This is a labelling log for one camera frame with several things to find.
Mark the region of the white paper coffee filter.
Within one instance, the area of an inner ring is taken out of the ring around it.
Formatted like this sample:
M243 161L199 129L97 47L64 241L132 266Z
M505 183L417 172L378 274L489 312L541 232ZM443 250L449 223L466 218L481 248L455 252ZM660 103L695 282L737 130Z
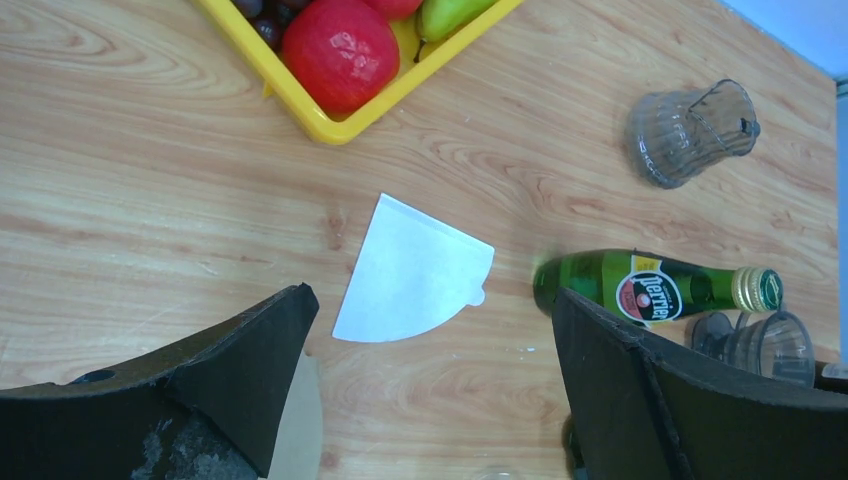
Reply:
M433 330L485 300L495 248L383 193L332 336L386 343Z

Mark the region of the green pear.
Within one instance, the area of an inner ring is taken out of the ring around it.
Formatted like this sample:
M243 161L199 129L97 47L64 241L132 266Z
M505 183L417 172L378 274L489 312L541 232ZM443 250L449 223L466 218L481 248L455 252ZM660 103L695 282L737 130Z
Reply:
M446 39L458 28L488 10L495 0L425 0L416 13L419 46L413 61L419 63L426 44Z

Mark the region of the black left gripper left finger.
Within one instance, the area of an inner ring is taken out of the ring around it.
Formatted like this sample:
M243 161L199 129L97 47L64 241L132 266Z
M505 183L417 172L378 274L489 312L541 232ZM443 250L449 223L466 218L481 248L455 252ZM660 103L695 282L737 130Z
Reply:
M1 393L5 479L258 479L319 303L289 286L134 359Z

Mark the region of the red apple with stem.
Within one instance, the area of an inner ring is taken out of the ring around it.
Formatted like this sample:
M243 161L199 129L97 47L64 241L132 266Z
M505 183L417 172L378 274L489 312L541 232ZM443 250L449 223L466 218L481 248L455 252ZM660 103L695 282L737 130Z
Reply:
M365 3L389 21L402 20L414 14L422 0L365 0Z

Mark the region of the brown paper coffee filter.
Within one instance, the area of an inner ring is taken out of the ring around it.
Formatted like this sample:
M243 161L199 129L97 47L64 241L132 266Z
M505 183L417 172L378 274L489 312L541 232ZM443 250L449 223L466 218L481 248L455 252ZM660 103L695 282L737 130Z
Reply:
M302 352L280 419L268 479L316 479L322 446L319 363Z

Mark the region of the ribbed glass coffee server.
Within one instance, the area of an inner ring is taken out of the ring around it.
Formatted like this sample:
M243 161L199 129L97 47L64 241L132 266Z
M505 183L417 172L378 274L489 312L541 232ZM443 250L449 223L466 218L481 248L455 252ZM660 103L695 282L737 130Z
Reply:
M628 114L624 140L644 181L676 189L727 158L748 155L760 132L747 91L726 78L707 88L642 96Z

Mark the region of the grey clear plastic dripper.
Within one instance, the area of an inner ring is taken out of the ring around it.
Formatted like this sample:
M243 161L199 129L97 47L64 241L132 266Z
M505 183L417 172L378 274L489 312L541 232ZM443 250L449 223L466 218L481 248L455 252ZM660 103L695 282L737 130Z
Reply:
M814 347L794 314L780 310L753 323L742 313L735 323L721 312L691 323L686 346L714 360L765 378L811 388Z

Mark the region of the red apple near corner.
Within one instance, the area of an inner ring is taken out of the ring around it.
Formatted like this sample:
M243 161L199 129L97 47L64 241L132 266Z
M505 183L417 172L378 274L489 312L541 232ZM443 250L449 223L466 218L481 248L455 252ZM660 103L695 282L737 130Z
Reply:
M400 69L388 21L362 1L312 2L286 29L281 58L330 114L358 110Z

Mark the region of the green Perrier glass bottle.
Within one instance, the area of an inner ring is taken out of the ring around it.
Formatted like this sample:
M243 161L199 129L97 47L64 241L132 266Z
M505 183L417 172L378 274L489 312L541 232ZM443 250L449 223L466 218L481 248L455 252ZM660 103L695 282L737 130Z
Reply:
M537 269L533 294L540 310L553 311L561 288L644 328L703 312L771 312L783 301L782 279L769 268L710 268L626 249L572 253Z

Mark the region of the dark purple grape bunch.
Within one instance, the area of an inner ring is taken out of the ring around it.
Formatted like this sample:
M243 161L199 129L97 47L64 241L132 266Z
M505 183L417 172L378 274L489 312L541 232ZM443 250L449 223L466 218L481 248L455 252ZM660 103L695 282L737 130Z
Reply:
M232 4L274 52L281 50L286 29L311 3L311 0L232 0Z

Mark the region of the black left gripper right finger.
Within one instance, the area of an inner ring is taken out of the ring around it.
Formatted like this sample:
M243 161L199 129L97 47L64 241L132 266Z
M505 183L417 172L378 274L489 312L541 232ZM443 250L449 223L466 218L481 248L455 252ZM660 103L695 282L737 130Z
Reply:
M552 326L592 479L843 479L847 398L728 366L576 292Z

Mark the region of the yellow plastic fruit tray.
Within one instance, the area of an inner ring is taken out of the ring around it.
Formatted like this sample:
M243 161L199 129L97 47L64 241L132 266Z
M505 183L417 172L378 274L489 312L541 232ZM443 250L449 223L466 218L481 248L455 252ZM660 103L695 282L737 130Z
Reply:
M350 142L515 1L199 1L315 141Z

